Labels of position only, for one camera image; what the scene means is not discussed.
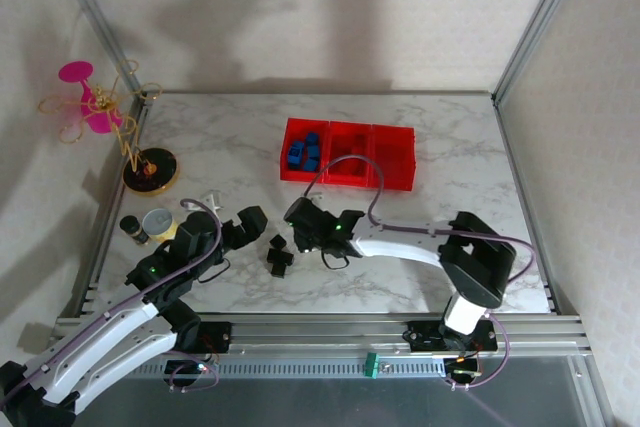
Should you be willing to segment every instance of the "gold wire ornament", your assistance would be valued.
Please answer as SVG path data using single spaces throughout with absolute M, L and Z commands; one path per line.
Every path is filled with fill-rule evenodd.
M 140 86 L 140 88 L 134 92 L 129 92 L 124 95 L 118 95 L 116 93 L 116 88 L 122 75 L 132 75 L 139 67 L 140 64 L 138 61 L 125 59 L 116 65 L 117 75 L 110 90 L 104 90 L 100 84 L 91 86 L 88 78 L 77 80 L 77 82 L 81 83 L 85 89 L 83 98 L 86 97 L 86 89 L 90 90 L 90 100 L 88 102 L 73 101 L 54 94 L 42 99 L 38 104 L 38 110 L 41 113 L 48 115 L 56 114 L 65 107 L 86 107 L 89 111 L 89 113 L 83 115 L 78 122 L 67 124 L 60 129 L 58 139 L 63 144 L 75 144 L 78 142 L 84 135 L 87 120 L 95 115 L 105 115 L 111 132 L 114 133 L 118 139 L 120 153 L 129 158 L 133 171 L 138 171 L 138 163 L 141 162 L 145 164 L 145 173 L 151 175 L 155 172 L 155 166 L 144 158 L 144 155 L 138 146 L 138 123 L 129 114 L 120 113 L 118 106 L 120 106 L 126 99 L 133 96 L 139 96 L 143 100 L 155 100 L 162 94 L 163 88 L 156 82 L 148 82 Z M 55 104 L 55 107 L 47 108 L 47 106 L 51 104 Z M 72 129 L 77 129 L 78 135 L 74 138 L 69 138 L 67 134 Z

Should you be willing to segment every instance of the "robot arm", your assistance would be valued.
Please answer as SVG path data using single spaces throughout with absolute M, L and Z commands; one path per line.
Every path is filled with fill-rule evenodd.
M 0 403 L 9 421 L 16 427 L 71 425 L 93 399 L 145 361 L 188 349 L 200 318 L 179 298 L 207 269 L 221 264 L 226 252 L 265 230 L 260 207 L 248 207 L 238 217 L 240 225 L 228 221 L 218 231 L 210 214 L 190 214 L 174 240 L 127 275 L 104 310 L 26 365 L 0 367 Z
M 383 255 L 443 268 L 456 293 L 445 310 L 442 335 L 469 336 L 487 309 L 502 304 L 515 259 L 515 250 L 504 243 L 443 234 L 455 230 L 497 235 L 468 212 L 460 212 L 450 222 L 383 225 L 372 222 L 360 211 L 345 210 L 335 217 L 300 197 L 285 214 L 285 220 L 293 227 L 301 252 L 318 249 L 323 255 L 345 260 Z

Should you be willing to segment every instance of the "pink decoration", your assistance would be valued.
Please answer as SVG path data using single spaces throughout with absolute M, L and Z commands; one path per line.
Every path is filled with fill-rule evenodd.
M 77 82 L 82 85 L 82 98 L 80 99 L 80 102 L 82 102 L 82 105 L 80 106 L 82 116 L 85 118 L 87 124 L 89 124 L 91 130 L 93 130 L 95 133 L 108 134 L 111 132 L 111 123 L 109 122 L 109 116 L 111 118 L 111 122 L 120 127 L 120 125 L 122 124 L 122 115 L 120 115 L 117 109 L 108 113 L 94 113 L 98 107 L 95 104 L 96 99 L 88 83 L 89 77 L 92 73 L 93 65 L 91 65 L 89 62 L 79 60 L 76 62 L 71 62 L 62 67 L 58 72 L 58 78 L 63 82 L 67 82 L 69 84 Z

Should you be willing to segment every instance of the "red tray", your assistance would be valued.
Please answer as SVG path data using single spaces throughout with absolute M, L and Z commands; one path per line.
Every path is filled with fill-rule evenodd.
M 311 182 L 317 172 L 289 169 L 287 152 L 296 141 L 304 142 L 309 132 L 320 137 L 318 171 L 332 159 L 346 154 L 360 154 L 374 160 L 384 173 L 385 190 L 413 189 L 416 172 L 415 133 L 411 127 L 354 124 L 327 120 L 292 119 L 287 122 L 280 154 L 280 179 Z M 357 159 L 345 160 L 331 167 L 318 180 L 321 184 L 352 187 L 378 186 L 375 170 Z

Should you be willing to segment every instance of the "marble table surface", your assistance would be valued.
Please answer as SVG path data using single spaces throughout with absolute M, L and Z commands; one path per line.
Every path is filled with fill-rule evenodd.
M 282 220 L 304 184 L 279 178 L 287 118 L 310 118 L 410 126 L 416 132 L 416 178 L 412 192 L 385 192 L 376 208 L 385 220 L 453 219 L 471 211 L 494 230 L 528 240 L 528 232 L 489 96 L 486 95 L 206 95 L 165 94 L 150 108 L 140 137 L 145 147 L 165 147 L 180 163 L 180 177 L 166 193 L 140 197 L 125 192 L 118 219 L 142 218 L 166 207 L 178 221 L 188 212 L 178 201 L 220 193 L 221 220 L 259 205 L 267 231 L 230 252 L 231 269 L 216 281 L 194 284 L 183 299 L 197 312 L 441 312 L 452 292 L 444 271 L 387 257 L 354 259 L 327 270 L 318 252 L 294 252 L 284 279 L 270 275 L 268 241 L 280 233 L 295 249 Z M 339 214 L 366 210 L 374 191 L 319 185 L 319 205 Z M 98 284 L 104 299 L 156 244 L 137 246 L 116 227 Z M 520 252 L 516 269 L 524 265 Z M 509 286 L 501 312 L 548 312 L 537 269 Z

